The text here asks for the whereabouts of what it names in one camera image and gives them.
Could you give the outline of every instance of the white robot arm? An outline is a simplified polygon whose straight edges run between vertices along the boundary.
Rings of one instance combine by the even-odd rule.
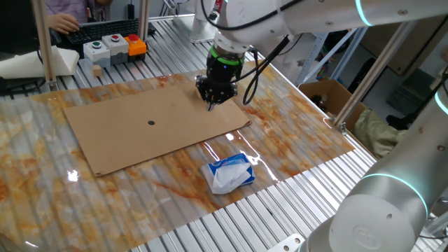
[[[244,53],[252,43],[268,38],[446,13],[447,0],[229,0],[221,11],[207,77],[199,77],[197,87],[209,110],[235,95]],[[208,92],[212,90],[225,95]],[[370,168],[299,252],[411,251],[432,206],[448,186],[447,125],[448,90],[441,88],[406,137]]]

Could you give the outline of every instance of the metal pole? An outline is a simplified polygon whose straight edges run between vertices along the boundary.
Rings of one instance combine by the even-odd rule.
[[[139,37],[142,41],[148,39],[150,0],[140,0]]]
[[[309,53],[309,56],[307,60],[305,60],[305,63],[303,64],[302,71],[299,74],[299,77],[297,78],[295,82],[295,86],[298,87],[300,84],[302,84],[305,79],[305,76],[308,74],[309,69],[314,63],[314,60],[316,60],[317,55],[321,52],[321,49],[323,47],[323,44],[325,43],[325,40],[327,39],[328,32],[323,32],[319,34],[316,37],[316,41],[314,42],[314,47],[311,49],[311,52]]]
[[[342,56],[341,61],[339,61],[339,64],[336,66],[336,69],[333,71],[333,74],[330,77],[332,80],[337,80],[339,78],[345,66],[349,62],[351,56],[357,49],[359,43],[361,42],[361,40],[363,40],[363,37],[367,29],[368,29],[367,27],[358,28],[355,37],[353,38],[353,41],[350,43],[349,47],[347,48],[347,51],[344,53],[344,56]]]
[[[303,83],[306,83],[314,73],[319,71],[322,66],[339,50],[339,48],[345,43],[345,41],[350,39],[351,35],[353,35],[356,30],[357,28],[352,29],[347,34],[345,34],[344,38],[341,38],[341,40],[337,42],[337,44],[330,50],[330,52],[328,52],[327,55],[325,55],[325,57],[321,59],[321,61],[305,76]]]
[[[50,91],[57,90],[55,65],[53,64],[53,52],[51,50],[50,30],[47,23],[47,10],[45,0],[31,0],[33,3],[34,18],[41,48],[43,70],[45,80]]]
[[[445,212],[441,216],[437,217],[433,222],[426,226],[426,231],[434,236],[443,235],[441,232],[448,226],[448,212]]]
[[[364,94],[370,88],[370,86],[375,82],[383,68],[387,66],[389,60],[395,54],[397,49],[401,46],[403,41],[406,39],[407,35],[414,28],[417,21],[402,23],[395,34],[392,36],[391,40],[388,42],[386,47],[383,49],[379,55],[377,61],[373,64],[370,71],[364,77],[361,84],[358,86],[356,91],[350,97],[349,101],[345,104],[344,108],[337,115],[334,124],[337,129],[341,129],[347,118],[351,115],[358,102],[363,98]]]

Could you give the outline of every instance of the keyboard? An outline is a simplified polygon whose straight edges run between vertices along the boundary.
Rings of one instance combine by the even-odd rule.
[[[121,34],[128,36],[129,34],[138,34],[139,19],[120,20],[114,22],[106,22],[99,24],[89,24],[80,26],[79,31],[66,35],[69,42],[73,45],[80,45],[91,41],[101,40],[102,36]],[[148,26],[148,34],[155,32],[154,26],[150,23]]]

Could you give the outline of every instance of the person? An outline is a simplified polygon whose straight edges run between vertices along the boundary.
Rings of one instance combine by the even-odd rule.
[[[48,26],[56,32],[69,34],[79,31],[88,21],[88,8],[109,6],[113,0],[45,0]]]

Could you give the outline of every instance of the blue packaging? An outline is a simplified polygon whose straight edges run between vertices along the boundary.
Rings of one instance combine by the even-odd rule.
[[[239,186],[253,183],[255,173],[245,154],[241,153],[202,166],[212,193],[230,193]]]

